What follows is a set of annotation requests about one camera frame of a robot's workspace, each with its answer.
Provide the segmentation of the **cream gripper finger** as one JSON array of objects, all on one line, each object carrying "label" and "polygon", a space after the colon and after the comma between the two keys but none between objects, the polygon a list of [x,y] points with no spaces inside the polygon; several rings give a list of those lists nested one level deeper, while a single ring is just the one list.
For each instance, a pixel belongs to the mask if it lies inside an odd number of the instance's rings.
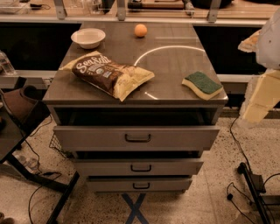
[{"label": "cream gripper finger", "polygon": [[280,71],[267,70],[248,84],[239,124],[258,124],[280,102]]},{"label": "cream gripper finger", "polygon": [[256,44],[259,39],[260,31],[254,32],[248,38],[244,39],[239,45],[238,49],[245,53],[254,53],[256,51]]}]

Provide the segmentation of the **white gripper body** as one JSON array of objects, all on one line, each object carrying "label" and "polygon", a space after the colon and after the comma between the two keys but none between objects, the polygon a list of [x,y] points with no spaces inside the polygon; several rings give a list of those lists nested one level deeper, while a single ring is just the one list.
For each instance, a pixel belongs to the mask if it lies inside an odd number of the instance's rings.
[{"label": "white gripper body", "polygon": [[256,61],[269,69],[280,69],[280,8],[262,27],[256,44]]}]

